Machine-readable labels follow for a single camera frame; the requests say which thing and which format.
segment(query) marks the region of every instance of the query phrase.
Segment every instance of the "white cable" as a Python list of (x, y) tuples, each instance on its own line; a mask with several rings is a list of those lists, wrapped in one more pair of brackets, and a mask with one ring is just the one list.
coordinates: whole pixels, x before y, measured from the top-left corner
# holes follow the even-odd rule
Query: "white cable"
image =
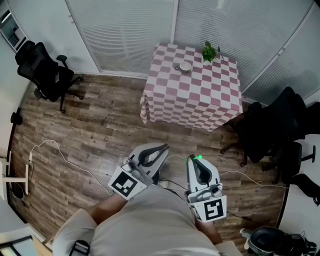
[(179, 154), (169, 155), (169, 156), (164, 160), (163, 164), (160, 166), (160, 168), (159, 168), (159, 175), (160, 175), (160, 169), (165, 165), (166, 161), (167, 161), (170, 157), (174, 157), (174, 156), (180, 157), (180, 158), (182, 158), (182, 159), (185, 159), (183, 156), (181, 156), (181, 155), (179, 155)]
[(76, 166), (75, 164), (73, 164), (72, 162), (67, 161), (66, 158), (65, 158), (65, 156), (64, 156), (64, 154), (62, 154), (58, 143), (57, 143), (54, 139), (46, 139), (46, 140), (43, 141), (40, 145), (34, 145), (30, 153), (32, 153), (32, 151), (34, 151), (35, 147), (37, 147), (37, 148), (38, 148), (38, 147), (41, 147), (41, 145), (42, 145), (43, 143), (45, 143), (45, 142), (55, 142), (55, 144), (57, 145), (57, 147), (58, 147), (58, 149), (59, 149), (59, 152), (60, 152), (61, 156), (63, 157), (63, 160), (64, 160), (64, 161), (66, 161), (66, 162), (67, 162), (68, 164), (70, 164), (70, 165), (73, 165), (74, 167), (79, 168), (79, 169), (82, 170), (82, 171), (85, 171), (85, 172), (89, 173), (89, 174), (96, 180), (96, 182), (98, 182), (98, 183), (100, 184), (101, 187), (103, 187), (110, 195), (112, 195), (112, 193), (111, 193), (109, 190), (107, 190), (107, 189), (105, 188), (105, 186), (102, 185), (101, 182), (100, 182), (99, 180), (97, 180), (97, 178), (96, 178), (90, 171), (85, 170), (85, 169), (82, 169), (82, 168), (80, 168), (79, 166)]
[[(172, 155), (168, 156), (168, 157), (166, 158), (166, 160), (164, 160), (164, 162), (163, 162), (163, 164), (161, 165), (161, 167), (159, 168), (159, 170), (164, 166), (164, 164), (166, 163), (166, 161), (167, 161), (170, 157), (173, 157), (173, 156), (177, 156), (177, 157), (180, 157), (180, 158), (182, 158), (182, 159), (185, 159), (185, 158), (184, 158), (183, 156), (181, 156), (181, 155), (172, 154)], [(244, 174), (243, 172), (238, 171), (238, 170), (229, 170), (229, 171), (226, 171), (226, 172), (224, 172), (224, 173), (219, 174), (219, 176), (224, 175), (224, 174), (227, 174), (227, 173), (240, 173), (240, 174), (246, 176), (246, 177), (247, 177), (249, 180), (251, 180), (252, 182), (254, 182), (254, 183), (256, 183), (256, 184), (258, 184), (259, 186), (262, 186), (262, 187), (280, 187), (280, 188), (288, 189), (288, 187), (281, 186), (281, 185), (262, 185), (262, 184), (260, 184), (260, 183), (258, 183), (258, 182), (256, 182), (256, 181), (254, 181), (254, 180), (253, 180), (252, 178), (250, 178), (248, 175), (246, 175), (246, 174)]]
[(246, 175), (246, 174), (244, 174), (243, 172), (238, 171), (238, 170), (229, 170), (229, 171), (226, 171), (226, 172), (224, 172), (224, 173), (219, 174), (219, 176), (224, 175), (224, 174), (227, 174), (227, 173), (240, 173), (240, 174), (246, 176), (246, 177), (247, 177), (249, 180), (251, 180), (252, 182), (258, 184), (259, 186), (263, 186), (263, 187), (281, 187), (281, 188), (284, 188), (284, 189), (288, 189), (288, 187), (280, 186), (280, 185), (262, 185), (262, 184), (260, 184), (260, 183), (258, 183), (258, 182), (256, 182), (256, 181), (254, 181), (254, 180), (253, 180), (252, 178), (250, 178), (248, 175)]

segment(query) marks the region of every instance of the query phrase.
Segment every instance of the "white shirt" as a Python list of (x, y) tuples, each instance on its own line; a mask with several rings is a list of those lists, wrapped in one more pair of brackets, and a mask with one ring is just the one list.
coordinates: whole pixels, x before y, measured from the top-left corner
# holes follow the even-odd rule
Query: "white shirt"
[(80, 209), (57, 233), (53, 255), (68, 256), (76, 240), (89, 242), (91, 256), (241, 256), (231, 241), (214, 246), (197, 230), (187, 204), (157, 186), (98, 226)]

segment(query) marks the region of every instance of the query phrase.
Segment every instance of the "black cable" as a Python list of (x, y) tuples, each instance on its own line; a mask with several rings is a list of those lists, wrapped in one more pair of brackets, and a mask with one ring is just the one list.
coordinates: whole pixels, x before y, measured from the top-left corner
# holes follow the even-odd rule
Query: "black cable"
[(31, 177), (29, 179), (29, 182), (31, 182), (32, 176), (34, 175), (35, 164), (33, 162), (30, 162), (29, 164), (32, 164), (32, 173), (31, 173)]
[(254, 223), (257, 223), (257, 224), (262, 224), (261, 222), (257, 222), (257, 221), (255, 221), (255, 220), (253, 220), (252, 218), (237, 216), (237, 215), (233, 214), (232, 212), (230, 212), (230, 211), (228, 211), (228, 210), (227, 210), (226, 212), (229, 213), (229, 214), (231, 214), (231, 215), (233, 215), (233, 216), (235, 216), (235, 217), (237, 217), (237, 218), (241, 218), (241, 219), (244, 219), (244, 220), (246, 220), (246, 221), (254, 222)]
[[(181, 186), (180, 184), (178, 184), (178, 183), (176, 183), (176, 182), (174, 182), (174, 181), (172, 181), (172, 180), (170, 180), (170, 179), (163, 178), (163, 179), (160, 179), (160, 180), (159, 180), (159, 182), (162, 182), (162, 181), (168, 181), (168, 182), (174, 183), (174, 184), (176, 184), (177, 186), (183, 188), (184, 190), (188, 190), (188, 189), (186, 189), (185, 187)], [(230, 211), (228, 211), (228, 210), (227, 210), (226, 212), (229, 213), (229, 214), (231, 214), (231, 215), (233, 215), (233, 216), (235, 216), (235, 217), (237, 217), (237, 218), (241, 218), (241, 219), (244, 219), (244, 220), (247, 220), (247, 221), (250, 221), (250, 222), (254, 222), (254, 223), (257, 223), (257, 224), (260, 224), (260, 225), (262, 224), (261, 222), (257, 222), (257, 221), (255, 221), (255, 220), (253, 220), (252, 218), (237, 216), (237, 215), (233, 214), (232, 212), (230, 212)]]
[(188, 190), (185, 187), (181, 186), (180, 184), (178, 184), (178, 183), (176, 183), (176, 182), (174, 182), (174, 181), (172, 181), (170, 179), (167, 179), (167, 178), (160, 179), (159, 182), (171, 182), (171, 183), (176, 184), (177, 186), (183, 188), (184, 190)]

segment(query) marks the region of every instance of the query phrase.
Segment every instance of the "green plant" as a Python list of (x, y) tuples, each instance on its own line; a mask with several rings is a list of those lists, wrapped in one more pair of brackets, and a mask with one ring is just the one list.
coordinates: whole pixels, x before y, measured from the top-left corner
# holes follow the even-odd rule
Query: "green plant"
[(203, 61), (212, 62), (216, 56), (215, 48), (211, 47), (211, 43), (209, 41), (205, 41), (205, 47), (202, 49)]

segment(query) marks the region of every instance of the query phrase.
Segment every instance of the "cable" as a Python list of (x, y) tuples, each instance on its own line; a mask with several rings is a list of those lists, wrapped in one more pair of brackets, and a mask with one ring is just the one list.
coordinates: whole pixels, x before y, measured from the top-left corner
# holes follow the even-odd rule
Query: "cable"
[(178, 183), (176, 183), (176, 182), (174, 182), (174, 181), (172, 181), (172, 180), (170, 180), (170, 179), (167, 179), (167, 178), (160, 179), (159, 181), (160, 181), (160, 182), (162, 182), (162, 181), (171, 182), (171, 183), (174, 183), (174, 184), (176, 184), (177, 186), (183, 188), (184, 190), (188, 190), (187, 188), (185, 188), (185, 187), (181, 186), (180, 184), (178, 184)]
[(262, 184), (260, 184), (260, 183), (258, 183), (258, 182), (256, 182), (256, 181), (254, 181), (254, 180), (253, 180), (252, 178), (250, 178), (248, 175), (246, 175), (246, 174), (244, 174), (243, 172), (238, 171), (238, 170), (229, 170), (229, 171), (226, 171), (226, 172), (224, 172), (224, 173), (219, 174), (219, 176), (224, 175), (224, 174), (227, 174), (227, 173), (240, 173), (240, 174), (246, 176), (246, 177), (247, 177), (249, 180), (251, 180), (252, 182), (254, 182), (254, 183), (256, 183), (256, 184), (258, 184), (259, 186), (262, 186), (262, 187), (280, 187), (280, 188), (288, 189), (288, 187), (280, 186), (280, 185), (262, 185)]
[(110, 195), (112, 195), (112, 193), (111, 193), (108, 189), (106, 189), (105, 186), (102, 185), (101, 182), (100, 182), (99, 180), (97, 180), (97, 178), (96, 178), (90, 171), (85, 170), (85, 169), (82, 169), (82, 168), (80, 168), (79, 166), (76, 166), (75, 164), (73, 164), (72, 162), (67, 161), (66, 158), (65, 158), (65, 156), (64, 156), (64, 154), (62, 154), (58, 143), (57, 143), (54, 139), (46, 139), (46, 140), (43, 141), (40, 145), (34, 145), (33, 148), (32, 148), (32, 150), (31, 150), (31, 152), (30, 152), (30, 154), (34, 151), (35, 147), (37, 147), (37, 148), (38, 148), (38, 147), (41, 147), (41, 145), (42, 145), (43, 143), (45, 143), (45, 142), (54, 142), (54, 143), (57, 145), (57, 147), (58, 147), (58, 149), (59, 149), (59, 152), (60, 152), (61, 156), (63, 157), (63, 160), (64, 160), (64, 161), (66, 161), (68, 164), (70, 164), (70, 165), (72, 165), (72, 166), (74, 166), (74, 167), (77, 167), (78, 169), (80, 169), (80, 170), (82, 170), (82, 171), (85, 171), (85, 172), (89, 173), (89, 174), (96, 180), (96, 182), (98, 182), (99, 185), (105, 189), (105, 191), (107, 191)]
[(32, 164), (32, 172), (31, 172), (31, 176), (30, 176), (30, 180), (29, 180), (29, 182), (31, 182), (32, 176), (34, 175), (35, 163), (29, 162), (29, 164)]
[[(17, 197), (17, 196), (15, 195), (15, 193), (14, 193), (14, 188), (13, 188), (12, 183), (17, 184), (17, 185), (21, 188), (22, 198), (19, 198), (19, 197)], [(23, 201), (23, 200), (25, 199), (25, 196), (26, 196), (25, 191), (24, 191), (24, 189), (22, 188), (22, 186), (19, 184), (19, 182), (10, 182), (10, 185), (9, 185), (9, 186), (10, 186), (10, 189), (11, 189), (11, 191), (12, 191), (12, 194), (13, 194), (13, 196), (14, 196), (15, 198), (17, 198), (17, 199), (19, 199), (19, 200), (21, 200), (21, 201)]]
[(233, 215), (233, 216), (235, 216), (235, 217), (237, 217), (237, 218), (241, 218), (241, 219), (244, 219), (244, 220), (247, 220), (247, 221), (251, 221), (251, 222), (254, 222), (254, 223), (257, 223), (257, 224), (262, 224), (261, 222), (257, 222), (257, 221), (255, 221), (255, 220), (253, 220), (252, 218), (237, 216), (237, 215), (233, 214), (232, 212), (230, 212), (230, 211), (228, 211), (228, 210), (227, 210), (226, 212), (229, 213), (229, 214), (231, 214), (231, 215)]
[(160, 166), (159, 168), (159, 173), (160, 173), (160, 169), (165, 165), (166, 161), (170, 158), (170, 157), (180, 157), (182, 159), (185, 159), (183, 156), (179, 155), (179, 154), (172, 154), (172, 155), (169, 155), (163, 162), (163, 164)]

